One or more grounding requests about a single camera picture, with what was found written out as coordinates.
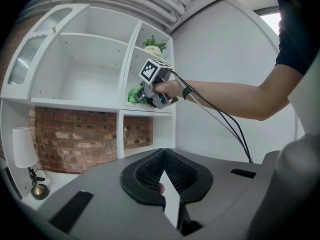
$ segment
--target person's arm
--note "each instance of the person's arm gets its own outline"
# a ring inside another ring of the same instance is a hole
[[[191,80],[186,82],[228,114],[263,121],[289,104],[288,95],[301,78],[302,75],[292,67],[278,64],[260,86]],[[175,80],[155,85],[153,92],[165,93],[169,98],[182,97],[182,87]],[[202,99],[197,100],[210,108]]]

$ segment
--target black slot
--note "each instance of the black slot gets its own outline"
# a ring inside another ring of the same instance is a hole
[[[62,232],[68,233],[93,196],[92,193],[79,191],[54,215],[50,223]]]
[[[243,176],[243,177],[247,177],[247,178],[250,178],[250,179],[253,179],[255,176],[256,176],[256,172],[253,172],[253,171],[249,171],[249,170],[242,170],[242,169],[233,169],[231,171],[232,174],[236,174],[236,175],[240,175],[240,176]]]

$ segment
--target window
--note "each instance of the window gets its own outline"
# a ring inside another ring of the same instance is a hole
[[[272,29],[279,36],[279,21],[281,20],[280,13],[273,13],[261,16]]]

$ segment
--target black wristband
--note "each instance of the black wristband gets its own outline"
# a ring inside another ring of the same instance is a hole
[[[187,86],[186,88],[183,89],[182,91],[182,96],[184,100],[186,100],[187,96],[192,92],[192,90]]]

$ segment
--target lamp base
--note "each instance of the lamp base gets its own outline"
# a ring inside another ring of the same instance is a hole
[[[31,194],[36,200],[43,200],[49,195],[49,189],[44,184],[36,184],[31,189]]]

